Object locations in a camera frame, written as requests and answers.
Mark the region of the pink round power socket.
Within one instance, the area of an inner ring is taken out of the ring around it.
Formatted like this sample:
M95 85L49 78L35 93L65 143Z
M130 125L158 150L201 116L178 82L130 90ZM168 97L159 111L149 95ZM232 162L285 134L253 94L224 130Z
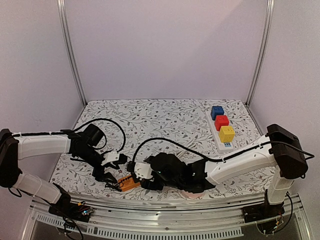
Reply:
M192 192L182 190L181 194L187 199L196 200L196 199L202 198L205 195L205 192L192 193Z

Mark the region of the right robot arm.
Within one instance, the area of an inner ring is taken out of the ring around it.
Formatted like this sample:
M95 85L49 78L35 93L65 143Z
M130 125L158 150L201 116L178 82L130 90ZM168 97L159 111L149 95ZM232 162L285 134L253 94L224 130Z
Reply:
M296 135L278 124L271 124L267 133L252 144L218 159L204 156L186 164L174 154L159 153L136 163L133 172L145 189L162 190L167 186L200 194L236 176L275 167L263 203L242 208L248 223L284 214L286 194L294 180L305 176L309 168L306 155Z

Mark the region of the red cube socket adapter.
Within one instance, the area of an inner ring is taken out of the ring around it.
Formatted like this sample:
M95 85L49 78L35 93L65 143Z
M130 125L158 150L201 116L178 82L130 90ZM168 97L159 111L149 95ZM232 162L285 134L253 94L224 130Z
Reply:
M221 127L228 126L230 121L226 115L217 115L215 117L214 125L215 129L219 132Z

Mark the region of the black plug adapter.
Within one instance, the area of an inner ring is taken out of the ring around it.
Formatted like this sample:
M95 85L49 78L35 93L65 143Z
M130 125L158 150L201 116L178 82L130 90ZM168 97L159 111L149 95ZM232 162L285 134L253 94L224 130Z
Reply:
M121 189L119 183L106 182L104 187L105 187L105 188L110 188L110 189L115 190L115 191L117 191L117 192L122 192L122 189Z

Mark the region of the yellow cube socket adapter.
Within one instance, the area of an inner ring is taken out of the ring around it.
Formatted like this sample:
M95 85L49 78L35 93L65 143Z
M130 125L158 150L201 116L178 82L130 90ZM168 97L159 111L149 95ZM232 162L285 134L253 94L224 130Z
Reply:
M235 131L232 126L222 126L219 131L219 139L222 143L230 143L235 137Z

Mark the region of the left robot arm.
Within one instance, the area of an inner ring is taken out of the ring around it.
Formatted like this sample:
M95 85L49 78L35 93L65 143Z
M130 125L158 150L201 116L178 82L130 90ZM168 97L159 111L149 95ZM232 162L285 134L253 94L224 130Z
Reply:
M51 214L72 220L88 220L88 213L71 202L71 196L61 186L49 183L38 176L23 172L18 162L23 159L51 154L70 154L80 158L93 168L92 176L98 182L116 183L111 173L107 173L105 158L96 146L104 133L94 124L84 131L42 133L12 133L9 129L0 132L0 186L15 188L31 196L48 202Z

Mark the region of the blue cube socket adapter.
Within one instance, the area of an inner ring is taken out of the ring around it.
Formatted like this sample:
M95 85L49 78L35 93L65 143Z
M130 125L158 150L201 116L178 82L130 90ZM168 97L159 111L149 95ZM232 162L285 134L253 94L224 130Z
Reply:
M210 115L213 121L216 120L217 116L223 116L224 114L225 111L222 106L212 106Z

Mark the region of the orange power strip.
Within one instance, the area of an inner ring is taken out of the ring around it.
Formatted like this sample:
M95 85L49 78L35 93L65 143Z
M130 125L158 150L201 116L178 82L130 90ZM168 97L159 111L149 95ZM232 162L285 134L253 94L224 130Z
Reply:
M135 182L135 179L132 175L125 176L118 180L118 187L122 192L127 192L134 188L140 187L141 184L139 181Z

